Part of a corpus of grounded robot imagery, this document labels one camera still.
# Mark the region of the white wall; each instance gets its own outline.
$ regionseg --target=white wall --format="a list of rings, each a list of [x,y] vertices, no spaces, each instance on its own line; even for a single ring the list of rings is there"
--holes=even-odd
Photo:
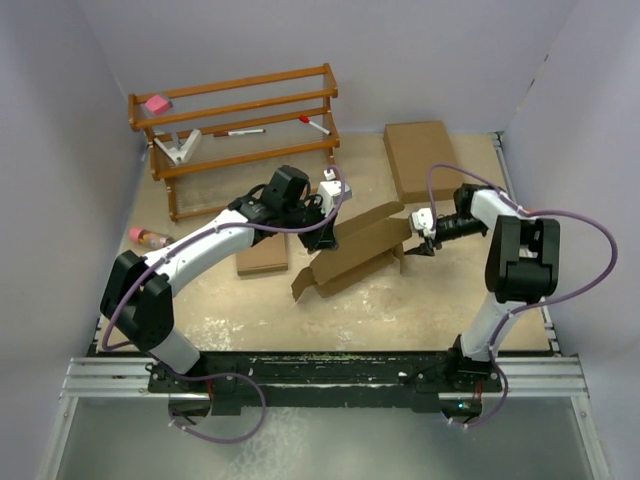
[[[637,0],[581,0],[505,136],[521,203],[589,214],[619,242],[610,279],[552,312],[563,351],[579,352],[583,361],[597,427],[619,479],[638,478],[640,471],[638,45]],[[608,255],[599,234],[569,223],[563,229],[559,292],[593,278]]]
[[[329,62],[341,130],[503,130],[576,0],[79,0],[127,93]]]
[[[92,336],[139,171],[126,103],[73,0],[0,2],[0,478],[33,478]]]

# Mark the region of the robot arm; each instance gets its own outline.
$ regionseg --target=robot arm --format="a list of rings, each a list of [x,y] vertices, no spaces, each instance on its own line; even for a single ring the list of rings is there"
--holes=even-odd
[[[140,351],[150,352],[174,371],[202,373],[202,369],[196,368],[201,359],[200,351],[175,328],[173,297],[222,259],[275,234],[254,229],[252,225],[305,228],[329,216],[340,196],[341,184],[330,173],[325,172],[325,176],[328,181],[320,182],[318,193],[311,195],[309,177],[285,165],[275,172],[268,184],[254,187],[247,195],[237,198],[212,222],[180,241],[143,257],[131,251],[121,254],[111,271],[100,311],[111,318],[134,282],[150,266],[170,258],[129,299],[116,326]],[[260,190],[260,197],[256,198],[254,195]],[[351,189],[345,186],[343,200],[349,198]],[[335,217],[322,228],[300,233],[303,245],[310,251],[337,248],[334,222]],[[200,238],[203,232],[229,223],[234,226]]]
[[[463,184],[454,193],[456,213],[433,222],[432,212],[423,208],[410,217],[412,230],[424,242],[408,253],[433,256],[442,243],[493,230],[485,268],[489,291],[470,328],[456,340],[464,359],[489,362],[489,348],[496,328],[514,308],[533,304],[551,295],[558,283],[560,225],[556,220],[527,217],[503,201],[504,192]],[[511,327],[514,315],[493,342],[497,352]]]

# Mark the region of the cardboard box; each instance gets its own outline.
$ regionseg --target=cardboard box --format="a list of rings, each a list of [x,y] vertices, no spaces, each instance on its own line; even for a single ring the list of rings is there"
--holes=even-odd
[[[384,145],[398,199],[404,204],[429,201],[426,178],[432,165],[457,164],[447,129],[439,121],[387,125]],[[435,199],[448,200],[463,178],[443,168],[434,172],[432,181]]]
[[[335,226],[337,250],[321,251],[303,268],[291,284],[297,301],[302,292],[315,286],[329,297],[358,283],[393,263],[404,262],[402,242],[411,237],[408,218],[389,218],[404,210],[400,202],[389,202]]]
[[[256,246],[236,254],[236,271],[241,277],[288,269],[287,238],[283,233],[265,238]]]

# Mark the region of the pink bottle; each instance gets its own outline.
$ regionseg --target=pink bottle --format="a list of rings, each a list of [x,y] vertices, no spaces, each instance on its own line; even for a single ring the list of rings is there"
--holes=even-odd
[[[158,250],[164,248],[167,245],[171,245],[175,240],[169,235],[162,233],[150,232],[140,227],[133,227],[129,230],[129,238],[133,243],[143,245],[152,250]]]

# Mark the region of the wooden shelf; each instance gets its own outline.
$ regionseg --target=wooden shelf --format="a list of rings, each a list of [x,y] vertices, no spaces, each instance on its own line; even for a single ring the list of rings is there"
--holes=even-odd
[[[163,93],[173,104],[161,115],[152,115],[144,106],[156,93]],[[329,64],[325,63],[318,67],[164,92],[131,94],[128,116],[131,128],[142,130],[147,136],[151,174],[155,180],[165,181],[169,214],[177,220],[222,210],[226,203],[220,202],[229,202],[244,193],[234,192],[220,198],[213,195],[211,189],[220,193],[220,183],[224,183],[224,175],[214,174],[221,172],[220,169],[252,163],[252,171],[255,171],[255,162],[280,159],[282,165],[286,163],[284,159],[294,157],[315,156],[325,161],[329,159],[331,163],[333,149],[340,146],[331,114],[331,98],[337,96],[336,79]],[[323,125],[330,135],[302,123],[301,115]],[[186,138],[194,128],[201,131],[202,141],[187,164],[175,166],[155,141],[165,142],[170,147],[173,146],[170,133]],[[219,136],[223,132],[247,128],[264,128],[265,133]]]

